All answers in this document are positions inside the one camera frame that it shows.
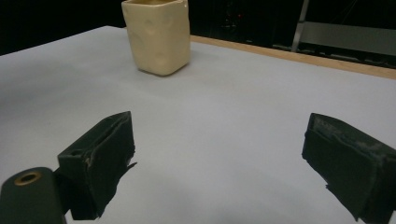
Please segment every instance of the cream plastic container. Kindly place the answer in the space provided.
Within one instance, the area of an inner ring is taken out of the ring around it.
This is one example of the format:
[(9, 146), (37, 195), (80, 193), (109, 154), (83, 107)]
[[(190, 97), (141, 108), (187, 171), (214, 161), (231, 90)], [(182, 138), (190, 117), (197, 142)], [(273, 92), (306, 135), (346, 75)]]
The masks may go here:
[(190, 61), (187, 0), (128, 0), (121, 6), (139, 69), (167, 76)]

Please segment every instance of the table surface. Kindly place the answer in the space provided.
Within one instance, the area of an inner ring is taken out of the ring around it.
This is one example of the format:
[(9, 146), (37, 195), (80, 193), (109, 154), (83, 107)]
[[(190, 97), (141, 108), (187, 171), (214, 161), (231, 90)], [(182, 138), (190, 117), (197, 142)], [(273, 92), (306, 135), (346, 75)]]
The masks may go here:
[(56, 169), (99, 120), (130, 110), (138, 164), (95, 223), (355, 223), (302, 159), (306, 125), (324, 114), (396, 147), (395, 96), (393, 79), (201, 43), (155, 77), (137, 70), (125, 29), (103, 27), (0, 57), (0, 182)]

